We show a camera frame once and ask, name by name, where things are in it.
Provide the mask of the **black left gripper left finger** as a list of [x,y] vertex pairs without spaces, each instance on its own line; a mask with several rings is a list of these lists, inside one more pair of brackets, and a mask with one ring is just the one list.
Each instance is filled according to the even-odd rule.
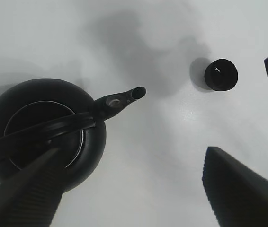
[[0,227],[48,227],[63,194],[63,153],[51,149],[0,184]]

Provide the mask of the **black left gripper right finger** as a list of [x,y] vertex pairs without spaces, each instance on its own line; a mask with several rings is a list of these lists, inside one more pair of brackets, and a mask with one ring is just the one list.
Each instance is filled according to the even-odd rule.
[[268,227],[268,180],[219,147],[205,153],[202,182],[221,227]]

